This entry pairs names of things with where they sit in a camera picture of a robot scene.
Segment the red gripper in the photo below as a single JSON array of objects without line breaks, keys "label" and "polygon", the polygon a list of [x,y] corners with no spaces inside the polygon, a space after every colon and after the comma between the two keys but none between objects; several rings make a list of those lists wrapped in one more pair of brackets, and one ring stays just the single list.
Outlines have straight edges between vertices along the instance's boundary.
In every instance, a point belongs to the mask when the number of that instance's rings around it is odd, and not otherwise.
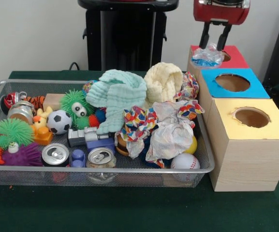
[{"label": "red gripper", "polygon": [[250,10],[249,0],[194,0],[193,16],[196,21],[205,22],[199,47],[205,49],[209,41],[209,22],[228,23],[220,35],[217,50],[225,47],[232,25],[241,25]]}]

